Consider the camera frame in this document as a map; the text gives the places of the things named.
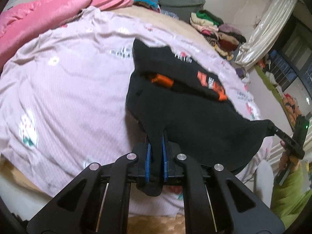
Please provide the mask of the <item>right hand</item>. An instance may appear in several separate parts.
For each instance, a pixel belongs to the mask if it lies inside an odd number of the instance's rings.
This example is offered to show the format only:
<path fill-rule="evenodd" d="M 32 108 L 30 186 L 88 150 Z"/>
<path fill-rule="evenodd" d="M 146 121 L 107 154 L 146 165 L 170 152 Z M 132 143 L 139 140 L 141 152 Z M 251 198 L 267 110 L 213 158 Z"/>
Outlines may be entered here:
<path fill-rule="evenodd" d="M 280 157 L 280 162 L 279 162 L 279 170 L 284 170 L 287 167 L 287 163 L 291 162 L 293 164 L 293 167 L 291 168 L 290 173 L 295 172 L 296 170 L 298 170 L 299 166 L 300 166 L 300 162 L 299 159 L 296 158 L 293 155 L 288 156 L 286 152 L 283 152 L 282 156 Z"/>

